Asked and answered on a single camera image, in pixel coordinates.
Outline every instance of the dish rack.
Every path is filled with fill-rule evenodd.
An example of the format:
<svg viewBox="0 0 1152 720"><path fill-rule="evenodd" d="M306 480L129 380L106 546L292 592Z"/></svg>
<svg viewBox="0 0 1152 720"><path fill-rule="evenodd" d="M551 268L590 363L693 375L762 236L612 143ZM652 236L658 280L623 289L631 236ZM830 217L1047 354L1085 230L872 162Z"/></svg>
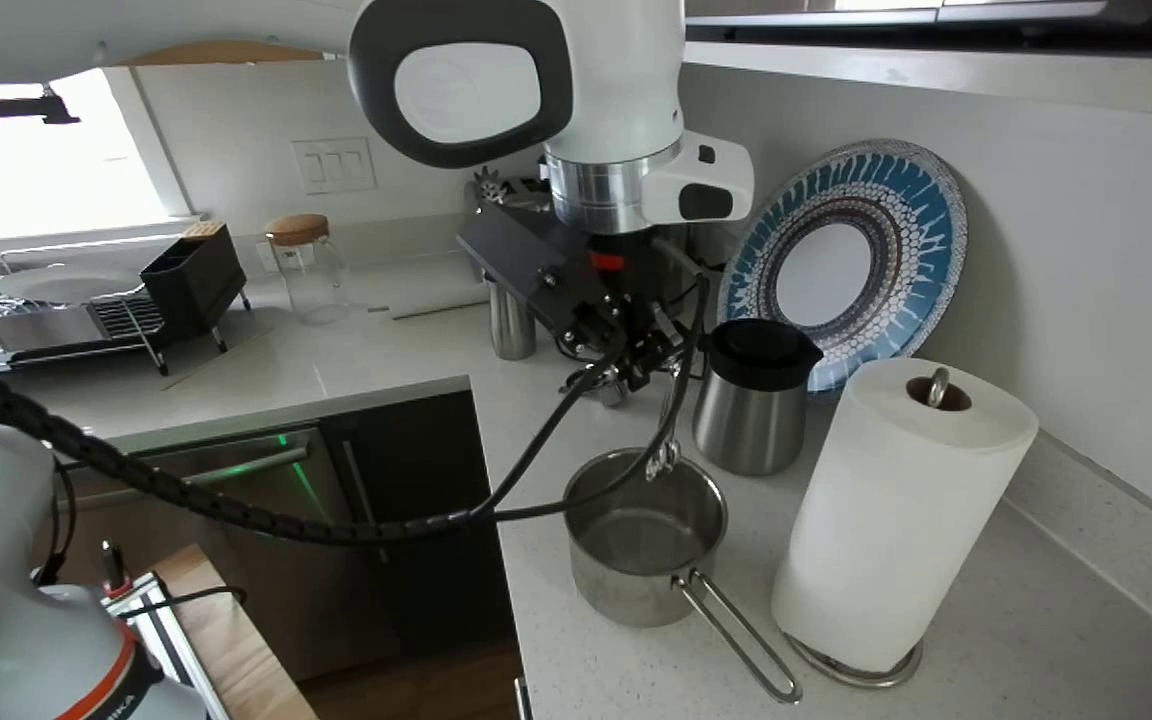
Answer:
<svg viewBox="0 0 1152 720"><path fill-rule="evenodd" d="M92 291L5 291L23 271L101 278ZM212 335L243 297L243 268L225 223L196 223L178 239L48 244L0 257L0 372L109 354L145 354L167 375L167 350Z"/></svg>

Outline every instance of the white cabinet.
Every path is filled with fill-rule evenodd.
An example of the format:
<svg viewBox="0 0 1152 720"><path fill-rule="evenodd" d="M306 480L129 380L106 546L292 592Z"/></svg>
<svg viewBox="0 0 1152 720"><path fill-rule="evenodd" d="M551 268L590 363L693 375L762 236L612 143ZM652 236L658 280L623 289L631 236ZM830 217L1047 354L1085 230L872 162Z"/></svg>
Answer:
<svg viewBox="0 0 1152 720"><path fill-rule="evenodd" d="M690 66L1152 113L1152 58L702 46Z"/></svg>

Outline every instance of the wire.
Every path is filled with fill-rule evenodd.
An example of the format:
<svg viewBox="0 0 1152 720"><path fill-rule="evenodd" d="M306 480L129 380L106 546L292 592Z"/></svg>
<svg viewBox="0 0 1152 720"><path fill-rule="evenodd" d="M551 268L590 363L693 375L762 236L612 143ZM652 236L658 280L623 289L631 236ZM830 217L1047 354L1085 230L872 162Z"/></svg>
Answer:
<svg viewBox="0 0 1152 720"><path fill-rule="evenodd" d="M667 262L677 262L685 271L693 278L720 278L720 265L702 265L695 257L690 257L685 249L677 249L673 239L652 239L652 249Z"/></svg>
<svg viewBox="0 0 1152 720"><path fill-rule="evenodd" d="M116 613L116 619L147 618L147 613L159 613L159 610L180 610L180 605L192 605L192 600L206 600L206 596L235 596L242 605L247 605L247 592L243 592L243 590L217 585L217 590L167 596L167 600L159 600L159 605L141 605L141 610L129 610L129 613Z"/></svg>
<svg viewBox="0 0 1152 720"><path fill-rule="evenodd" d="M493 518L496 504L526 480L547 437L562 429L562 420L574 413L574 404L600 380L600 372L612 368L612 358L575 372L565 388L565 402L547 413L526 455L514 465L514 472L500 480L500 489L478 509L478 518Z"/></svg>
<svg viewBox="0 0 1152 720"><path fill-rule="evenodd" d="M679 308L702 286L704 286L704 278L693 278L693 286L679 289L679 291L673 291L673 297L665 301L665 308Z"/></svg>
<svg viewBox="0 0 1152 720"><path fill-rule="evenodd" d="M67 475L67 469L55 460L55 480L60 480L60 491L64 491L64 537L60 537L60 558L67 558L67 547L71 547L71 537L81 534L81 502L77 502L77 491L71 491L71 475Z"/></svg>
<svg viewBox="0 0 1152 720"><path fill-rule="evenodd" d="M667 404L658 437L650 442L650 447L645 447L612 485L603 485L603 489L596 489L596 491L590 491L590 497L565 497L565 502L558 502L558 504L504 509L504 512L493 518L496 524L558 518L558 512L592 504L592 502L600 502L600 497L621 491L623 485L631 485L631 480L650 469L650 460L652 460L652 455L665 447L665 442L673 437L673 424L677 424L677 415L679 415L679 407L685 407L685 402L690 402L693 354L695 354L702 333L704 333L704 328L702 328L702 325L704 325L704 301L709 301L709 280L702 280L702 306L695 306L695 311L693 311L693 333L690 333L690 342L685 342L685 350L679 350L685 361L679 361L679 375L677 375L677 386L673 386L673 404Z"/></svg>
<svg viewBox="0 0 1152 720"><path fill-rule="evenodd" d="M610 485L603 491L616 491L621 485L629 485L665 447L665 442L667 442L667 434L673 434L673 424L679 415L679 404L690 396L693 350L702 342L704 301L709 301L709 286L702 286L695 319L693 319L693 333L685 342L679 380L677 380L667 415L660 420L660 434L652 437L645 455L616 485ZM253 509L253 504L217 497L209 489L192 489L180 475L167 475L167 472L159 472L159 469L152 469L152 465L145 465L137 455L126 455L109 442L88 437L83 429L67 424L64 415L54 415L35 402L13 392L5 380L0 380L0 424L23 434L31 442L44 442L54 451L64 451L64 455L71 455L71 460L81 460L81 465L88 465L88 469L137 489L137 491L147 491L147 497L158 497L163 504L199 512L209 522L225 522L225 524L235 524L235 528L253 528L253 534L284 537L284 540L306 540L306 546L356 547L356 546L395 546L395 540L462 534L462 528L480 524L480 522L528 522L528 518L551 518L551 512L574 509L568 502L558 502L558 504L496 512L496 504L520 485L520 475L534 469L534 460L539 455L539 447L547 446L558 424L574 413L574 404L585 396L585 388L592 380L600 380L600 372L612 368L612 363L616 363L616 358L603 358L600 363L592 363L592 368L574 375L574 386L565 388L565 402L551 407L551 415L539 424L539 434L534 437L534 446L526 447L517 469L504 475L504 485L488 502L480 502L472 509L462 509L462 512L446 512L446 518L387 522L387 524L319 524L319 522L302 522L302 518L280 518L280 512L270 512L270 509Z"/></svg>
<svg viewBox="0 0 1152 720"><path fill-rule="evenodd" d="M60 491L54 480L54 509L48 509L48 562L60 551Z"/></svg>

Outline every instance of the patterned plate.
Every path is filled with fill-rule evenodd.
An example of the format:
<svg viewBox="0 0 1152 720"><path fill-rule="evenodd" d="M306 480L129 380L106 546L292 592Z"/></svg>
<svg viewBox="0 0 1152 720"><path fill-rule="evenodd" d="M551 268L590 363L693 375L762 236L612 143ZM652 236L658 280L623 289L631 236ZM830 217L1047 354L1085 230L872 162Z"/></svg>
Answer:
<svg viewBox="0 0 1152 720"><path fill-rule="evenodd" d="M750 223L715 319L777 316L820 343L809 392L918 354L970 252L970 213L942 155L901 139L817 162Z"/></svg>

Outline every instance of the kitchen counter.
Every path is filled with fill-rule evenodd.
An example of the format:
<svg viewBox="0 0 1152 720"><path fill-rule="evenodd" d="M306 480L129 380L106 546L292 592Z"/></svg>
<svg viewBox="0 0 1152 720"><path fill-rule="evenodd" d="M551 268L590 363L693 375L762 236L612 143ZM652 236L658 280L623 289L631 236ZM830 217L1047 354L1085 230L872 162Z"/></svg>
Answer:
<svg viewBox="0 0 1152 720"><path fill-rule="evenodd" d="M395 271L356 278L364 289L392 280ZM277 301L253 297L253 316L225 319L233 343L225 358L187 343L173 354L173 375L158 375L145 358L121 358L31 368L15 388L129 451L472 388L488 475L500 480L574 372L547 350L534 361L496 361L486 308L392 319L377 311L380 306L359 306L306 325ZM652 386L616 413L575 404L510 504L558 502L585 460L645 446L660 396L665 388ZM714 472L732 504L714 577L767 632L772 568L824 429L830 404L817 404L805 455L772 480ZM797 707L772 706L695 618L667 628L621 628L596 618L568 577L562 522L504 524L500 546L539 720L1152 718L1152 618L1011 509L991 518L930 632L921 671L906 690L841 690L779 643L805 684Z"/></svg>

